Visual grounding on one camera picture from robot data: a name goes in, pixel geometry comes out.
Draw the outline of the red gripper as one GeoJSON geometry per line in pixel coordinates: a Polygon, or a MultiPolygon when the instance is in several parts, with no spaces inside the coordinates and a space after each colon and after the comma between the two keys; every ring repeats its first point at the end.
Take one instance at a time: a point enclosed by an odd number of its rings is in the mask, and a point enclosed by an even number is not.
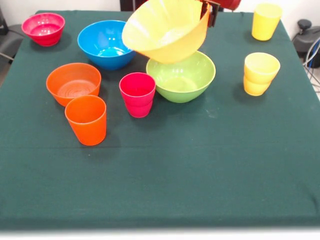
{"type": "Polygon", "coordinates": [[[241,0],[216,0],[217,3],[209,3],[207,0],[200,0],[203,8],[209,7],[209,18],[208,18],[208,28],[213,28],[215,26],[216,18],[219,13],[220,7],[223,9],[228,9],[235,11],[241,3],[241,0]]]}

